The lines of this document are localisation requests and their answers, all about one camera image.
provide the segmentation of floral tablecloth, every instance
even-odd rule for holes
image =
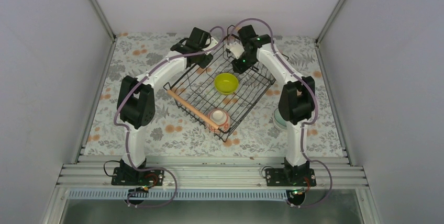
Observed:
[[[85,155],[122,155],[125,153],[124,129],[113,124],[120,83],[126,75],[137,76],[159,62],[169,48],[187,35],[175,33],[122,33],[117,40],[108,76],[100,97]],[[319,119],[308,129],[309,156],[342,156],[322,73],[311,38],[275,36],[278,49],[290,57],[289,62],[316,82]],[[159,89],[156,115],[148,125],[147,155],[171,156],[285,156],[287,134],[273,126],[271,116],[278,106],[281,87],[274,84],[236,131],[223,143]]]

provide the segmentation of dish rack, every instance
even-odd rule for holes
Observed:
[[[226,111],[231,119],[229,129],[227,131],[219,129],[213,132],[207,128],[203,119],[175,99],[176,105],[190,115],[193,121],[199,122],[208,132],[213,133],[223,142],[227,141],[227,138],[275,82],[273,75],[260,62],[242,74],[234,73],[231,61],[235,57],[227,50],[226,39],[227,37],[213,53],[213,60],[205,69],[194,64],[172,85],[170,83],[164,85],[165,90],[170,89],[204,115],[208,115],[216,108]],[[239,39],[235,36],[229,40],[238,41]],[[222,95],[214,87],[214,78],[220,73],[231,73],[239,80],[239,86],[233,94]]]

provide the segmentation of purple cable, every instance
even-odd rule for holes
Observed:
[[[305,88],[307,88],[308,92],[310,93],[310,96],[313,98],[313,102],[314,102],[314,104],[315,104],[315,115],[314,115],[314,117],[313,117],[313,120],[310,121],[310,122],[304,122],[304,123],[301,124],[301,140],[300,140],[300,143],[301,143],[301,153],[302,153],[302,156],[303,156],[306,160],[308,160],[309,162],[317,162],[317,163],[321,164],[323,167],[325,167],[325,169],[327,170],[328,176],[329,176],[329,178],[330,178],[330,188],[328,189],[328,192],[327,192],[327,194],[325,195],[325,197],[322,198],[320,201],[318,201],[318,202],[316,202],[316,203],[313,203],[313,204],[310,204],[310,205],[307,205],[307,206],[298,206],[298,208],[308,208],[308,207],[314,207],[314,206],[317,206],[318,204],[320,204],[320,203],[322,203],[323,201],[325,201],[325,200],[328,198],[328,196],[330,196],[331,191],[332,191],[332,189],[333,189],[333,177],[332,177],[332,175],[331,175],[331,171],[330,171],[330,169],[327,167],[327,165],[326,165],[324,162],[322,162],[322,161],[320,161],[320,160],[311,160],[311,159],[305,154],[305,150],[304,150],[304,132],[305,132],[305,126],[308,126],[308,125],[312,125],[312,124],[314,124],[314,123],[316,122],[316,120],[317,120],[317,118],[318,118],[318,114],[319,114],[318,102],[317,102],[317,100],[316,100],[316,96],[315,96],[314,92],[312,91],[312,89],[310,88],[310,86],[308,86],[308,84],[307,84],[304,80],[302,80],[302,78],[300,78],[299,76],[297,76],[296,73],[293,72],[292,68],[291,68],[290,66],[288,66],[288,65],[282,60],[282,58],[279,56],[278,52],[277,52],[276,49],[274,48],[273,30],[271,29],[270,25],[267,24],[264,20],[261,20],[261,19],[258,19],[258,18],[247,18],[247,19],[244,19],[244,20],[238,22],[238,23],[233,27],[233,29],[231,29],[230,34],[229,34],[228,37],[230,37],[230,36],[233,34],[234,30],[235,30],[235,29],[236,29],[241,23],[243,23],[243,22],[245,22],[245,21],[258,21],[258,22],[264,24],[264,25],[268,28],[268,30],[270,31],[270,37],[271,37],[271,49],[273,50],[274,56],[275,56],[275,57],[277,58],[277,60],[278,60],[278,61],[279,61],[279,62],[280,62],[280,63],[281,63],[281,64],[282,64],[282,65],[283,65],[283,66],[284,66],[289,72],[290,72],[290,74],[291,74],[293,77],[295,77],[299,82],[301,82],[301,83],[305,86]]]
[[[224,29],[223,29],[221,26],[216,26],[216,27],[212,28],[212,29],[210,30],[210,32],[213,31],[213,30],[216,29],[216,28],[221,29],[221,31],[222,31],[222,38],[224,38]],[[173,197],[171,197],[171,199],[169,199],[168,201],[166,201],[166,202],[164,202],[164,203],[162,203],[162,204],[159,204],[159,205],[142,205],[142,206],[138,206],[138,205],[131,204],[131,203],[129,202],[129,199],[130,199],[130,197],[131,197],[132,195],[134,195],[134,194],[136,194],[136,193],[139,193],[139,192],[132,192],[132,193],[128,194],[128,197],[127,197],[127,200],[126,200],[128,206],[133,206],[133,207],[136,207],[136,208],[155,208],[155,207],[163,207],[163,206],[168,205],[169,203],[171,203],[171,202],[173,201],[173,199],[174,199],[174,198],[176,197],[176,195],[177,195],[177,179],[176,179],[176,177],[174,176],[174,174],[171,173],[171,171],[169,171],[168,169],[162,168],[162,167],[150,167],[150,168],[140,169],[140,168],[138,168],[138,167],[136,167],[136,166],[134,165],[134,163],[132,162],[132,159],[131,159],[131,154],[129,153],[129,131],[130,131],[130,128],[129,128],[129,126],[128,126],[127,124],[123,124],[123,123],[118,123],[118,122],[117,122],[117,118],[118,118],[120,112],[122,111],[123,106],[126,104],[126,102],[127,102],[128,99],[131,97],[131,95],[136,91],[136,89],[137,89],[137,88],[138,88],[143,82],[145,82],[145,81],[151,76],[152,73],[154,73],[158,68],[160,68],[160,67],[163,66],[164,64],[168,63],[170,60],[174,60],[174,59],[177,59],[177,58],[189,58],[189,57],[192,57],[192,56],[195,56],[195,55],[201,55],[201,54],[205,54],[205,53],[207,53],[207,52],[211,52],[211,51],[217,49],[217,48],[219,47],[219,45],[222,43],[222,41],[223,41],[223,40],[221,40],[218,44],[216,44],[216,45],[215,45],[214,47],[212,47],[211,49],[208,49],[208,50],[205,50],[205,51],[201,51],[201,52],[195,52],[195,53],[189,53],[189,54],[183,54],[183,55],[176,55],[176,56],[174,56],[174,57],[170,57],[170,58],[167,59],[167,60],[163,60],[163,61],[159,62],[156,66],[154,66],[154,67],[148,72],[148,75],[147,75],[147,76],[143,77],[143,78],[142,78],[142,79],[141,79],[141,80],[140,80],[140,81],[139,81],[139,82],[138,82],[138,83],[137,83],[137,84],[136,84],[136,85],[135,85],[135,86],[129,91],[129,93],[125,96],[124,100],[122,100],[122,103],[120,104],[120,106],[117,108],[116,114],[114,115],[114,125],[116,125],[116,126],[123,126],[123,127],[125,127],[125,129],[127,130],[127,132],[126,132],[126,136],[125,136],[125,150],[126,150],[126,153],[127,153],[127,156],[128,156],[129,163],[131,164],[131,167],[132,167],[134,170],[139,171],[139,172],[146,172],[146,171],[151,171],[151,170],[161,170],[161,171],[165,171],[165,172],[169,173],[169,174],[171,175],[171,177],[173,178],[173,180],[174,180],[174,194],[173,194]]]

